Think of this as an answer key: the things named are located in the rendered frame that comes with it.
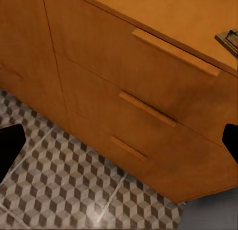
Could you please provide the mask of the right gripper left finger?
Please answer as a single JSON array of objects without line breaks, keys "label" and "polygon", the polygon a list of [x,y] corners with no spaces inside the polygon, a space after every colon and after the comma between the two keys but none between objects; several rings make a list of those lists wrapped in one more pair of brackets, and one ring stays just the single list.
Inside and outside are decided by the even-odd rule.
[{"label": "right gripper left finger", "polygon": [[0,182],[3,181],[25,143],[25,132],[21,124],[0,129]]}]

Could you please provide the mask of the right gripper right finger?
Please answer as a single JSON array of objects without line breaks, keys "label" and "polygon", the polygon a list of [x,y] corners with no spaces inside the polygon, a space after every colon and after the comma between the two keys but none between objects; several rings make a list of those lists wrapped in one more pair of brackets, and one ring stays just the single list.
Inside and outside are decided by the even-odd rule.
[{"label": "right gripper right finger", "polygon": [[238,126],[226,124],[222,141],[238,164]]}]

